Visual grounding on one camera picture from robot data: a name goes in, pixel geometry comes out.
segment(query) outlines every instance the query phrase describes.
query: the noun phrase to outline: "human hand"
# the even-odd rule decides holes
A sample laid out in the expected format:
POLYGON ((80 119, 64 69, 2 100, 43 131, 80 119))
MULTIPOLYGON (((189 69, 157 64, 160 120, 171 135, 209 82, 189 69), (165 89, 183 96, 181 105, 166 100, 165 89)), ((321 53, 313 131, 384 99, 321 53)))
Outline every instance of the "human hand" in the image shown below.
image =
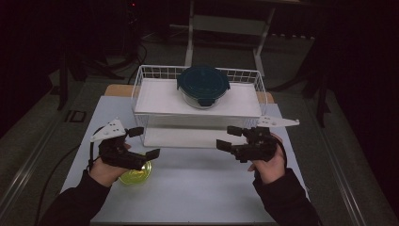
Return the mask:
MULTIPOLYGON (((129 144, 124 144, 126 149, 130 149, 129 144)), ((129 169, 113 167, 103 162, 99 157, 93 164, 91 171, 88 173, 100 185, 110 187, 112 184, 129 169)))
MULTIPOLYGON (((277 135, 273 133, 271 135, 282 142, 281 138, 277 135)), ((272 159, 268 162, 253 160, 252 165, 248 168, 248 171, 258 170, 264 184, 270 184, 285 174, 284 153, 278 144, 276 146, 277 149, 272 159)))

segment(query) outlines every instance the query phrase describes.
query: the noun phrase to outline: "dark background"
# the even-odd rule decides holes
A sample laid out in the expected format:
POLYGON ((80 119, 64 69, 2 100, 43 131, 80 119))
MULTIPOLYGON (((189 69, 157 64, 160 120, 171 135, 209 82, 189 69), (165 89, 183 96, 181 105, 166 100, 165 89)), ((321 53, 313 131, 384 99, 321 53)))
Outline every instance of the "dark background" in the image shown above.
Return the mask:
MULTIPOLYGON (((186 24, 188 19, 188 1, 184 0, 93 3, 0 2, 1 137, 52 88, 47 76, 59 68, 65 40, 75 50, 105 61, 107 54, 134 51, 134 46, 122 41, 132 27, 137 35, 150 29, 167 37, 168 24, 186 24), (135 10, 133 18, 126 14, 132 3, 136 3, 135 8, 129 8, 135 10)), ((395 142, 399 138, 398 3, 316 3, 334 3, 336 8, 278 6, 270 32, 285 34, 287 39, 292 35, 316 37, 304 64, 328 75, 328 87, 335 92, 377 181, 399 216, 399 154, 395 142)), ((231 9, 226 10, 228 13, 240 11, 234 4, 227 6, 231 9)), ((207 4, 200 10, 217 12, 215 5, 207 4)), ((252 12, 242 16, 262 16, 259 8, 252 12)))

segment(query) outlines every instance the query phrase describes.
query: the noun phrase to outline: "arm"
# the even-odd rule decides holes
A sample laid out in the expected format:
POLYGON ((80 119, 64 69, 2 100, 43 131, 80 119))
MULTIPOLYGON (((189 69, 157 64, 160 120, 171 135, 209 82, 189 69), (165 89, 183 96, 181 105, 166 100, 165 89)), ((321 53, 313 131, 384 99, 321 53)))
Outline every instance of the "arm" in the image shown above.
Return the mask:
POLYGON ((278 224, 322 225, 293 170, 284 167, 279 145, 270 161, 253 161, 248 170, 255 169, 259 173, 255 173, 253 185, 261 197, 264 209, 278 224))
POLYGON ((62 192, 42 217, 39 226, 88 226, 108 196, 110 187, 127 169, 95 161, 91 172, 83 171, 77 187, 62 192))

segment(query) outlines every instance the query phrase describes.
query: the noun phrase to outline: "white wire basket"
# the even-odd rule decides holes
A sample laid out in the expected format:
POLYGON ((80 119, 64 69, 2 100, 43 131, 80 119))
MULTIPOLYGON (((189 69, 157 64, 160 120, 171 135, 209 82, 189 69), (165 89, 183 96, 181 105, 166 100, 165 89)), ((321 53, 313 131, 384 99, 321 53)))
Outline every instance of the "white wire basket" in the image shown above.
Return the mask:
POLYGON ((137 126, 145 128, 144 146, 214 148, 217 138, 243 143, 228 136, 228 125, 254 127, 266 114, 267 95, 258 71, 217 68, 228 76, 231 89, 210 109, 197 109, 184 101, 177 77, 187 67, 142 65, 132 92, 137 126))

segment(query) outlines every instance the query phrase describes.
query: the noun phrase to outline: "white table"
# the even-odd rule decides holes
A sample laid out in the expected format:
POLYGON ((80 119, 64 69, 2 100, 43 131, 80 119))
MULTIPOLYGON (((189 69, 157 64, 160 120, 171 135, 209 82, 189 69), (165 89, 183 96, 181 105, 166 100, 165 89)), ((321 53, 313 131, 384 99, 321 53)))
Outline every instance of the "white table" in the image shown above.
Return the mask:
MULTIPOLYGON (((119 117, 125 128, 135 127, 131 98, 103 96, 88 126, 80 149, 72 163, 62 190, 76 186, 89 159, 89 138, 99 127, 119 117)), ((276 104, 267 114, 280 117, 276 104)), ((288 167, 302 185, 303 179, 285 128, 272 129, 284 141, 288 167)), ((137 153, 151 148, 142 146, 139 137, 127 143, 137 153)), ((95 154, 98 145, 95 143, 95 154)), ((249 163, 216 149, 162 148, 152 160, 152 173, 142 184, 126 186, 116 182, 93 223, 109 224, 253 224, 273 222, 264 211, 253 185, 249 163)))

